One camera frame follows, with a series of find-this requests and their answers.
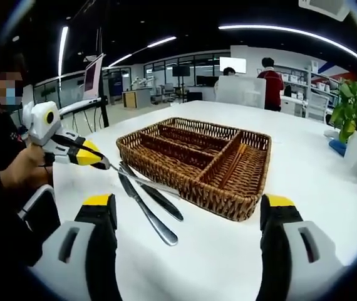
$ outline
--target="red jacket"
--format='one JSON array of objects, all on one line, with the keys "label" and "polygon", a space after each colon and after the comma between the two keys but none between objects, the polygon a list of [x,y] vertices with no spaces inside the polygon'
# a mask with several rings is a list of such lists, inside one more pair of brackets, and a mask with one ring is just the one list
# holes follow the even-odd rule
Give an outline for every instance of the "red jacket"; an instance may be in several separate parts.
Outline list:
[{"label": "red jacket", "polygon": [[260,72],[258,78],[266,79],[265,104],[280,106],[280,91],[284,89],[281,75],[275,72],[273,68],[266,68],[263,72]]}]

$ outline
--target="ceiling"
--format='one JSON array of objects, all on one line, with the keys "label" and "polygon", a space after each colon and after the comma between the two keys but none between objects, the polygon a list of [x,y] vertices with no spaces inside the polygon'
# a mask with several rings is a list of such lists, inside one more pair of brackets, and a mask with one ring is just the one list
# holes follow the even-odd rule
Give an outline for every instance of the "ceiling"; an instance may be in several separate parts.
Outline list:
[{"label": "ceiling", "polygon": [[350,15],[343,22],[338,22],[299,8],[298,0],[225,0],[224,5],[198,0],[165,4],[131,0],[36,2],[13,33],[13,36],[20,37],[14,46],[23,51],[33,82],[57,75],[61,28],[66,25],[70,30],[63,73],[84,69],[83,57],[96,54],[96,31],[99,26],[103,28],[105,65],[152,42],[176,36],[176,40],[141,51],[122,64],[146,63],[196,51],[229,49],[230,45],[248,45],[311,55],[357,73],[357,59],[309,37],[268,30],[218,29],[218,26],[227,24],[291,27],[335,40],[357,52],[357,25]]}]

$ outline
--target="wicker basket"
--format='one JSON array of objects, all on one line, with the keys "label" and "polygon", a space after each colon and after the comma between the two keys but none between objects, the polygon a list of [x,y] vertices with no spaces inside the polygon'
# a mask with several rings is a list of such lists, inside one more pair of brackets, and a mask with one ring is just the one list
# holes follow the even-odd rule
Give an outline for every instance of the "wicker basket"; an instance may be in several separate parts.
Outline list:
[{"label": "wicker basket", "polygon": [[268,135],[171,118],[116,142],[127,164],[181,197],[232,221],[255,210],[271,154]]}]

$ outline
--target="knife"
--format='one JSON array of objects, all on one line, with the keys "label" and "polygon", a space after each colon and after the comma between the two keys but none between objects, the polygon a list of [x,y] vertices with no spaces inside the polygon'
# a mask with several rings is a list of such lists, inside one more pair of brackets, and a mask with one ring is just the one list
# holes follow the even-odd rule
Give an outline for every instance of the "knife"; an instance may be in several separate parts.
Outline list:
[{"label": "knife", "polygon": [[165,242],[168,246],[174,246],[178,242],[177,235],[172,232],[163,222],[154,215],[154,213],[148,208],[148,206],[143,202],[142,198],[136,192],[130,181],[123,174],[118,174],[120,182],[123,185],[124,190],[128,194],[129,197],[133,198],[138,205],[141,207],[145,216],[158,233],[159,237]]},{"label": "knife", "polygon": [[[120,167],[130,176],[136,177],[134,174],[133,170],[131,169],[130,166],[128,166],[127,163],[121,161],[120,162]],[[183,221],[184,218],[181,214],[181,212],[177,209],[176,206],[172,204],[163,194],[161,194],[159,191],[157,191],[155,188],[149,187],[147,185],[143,185],[141,183],[138,183],[138,185],[141,186],[143,190],[152,198],[155,200],[156,203],[161,205],[161,207],[166,210],[170,215],[172,215],[174,218],[176,218],[179,221]]]}]

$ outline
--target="person in red jacket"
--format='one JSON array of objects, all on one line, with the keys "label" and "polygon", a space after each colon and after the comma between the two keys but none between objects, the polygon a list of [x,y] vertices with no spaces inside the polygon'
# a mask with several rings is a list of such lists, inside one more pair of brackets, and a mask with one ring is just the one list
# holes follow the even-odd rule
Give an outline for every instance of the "person in red jacket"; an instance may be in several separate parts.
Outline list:
[{"label": "person in red jacket", "polygon": [[266,79],[265,110],[281,111],[280,91],[284,89],[281,75],[274,71],[274,60],[264,58],[262,66],[265,68],[258,78]]}]

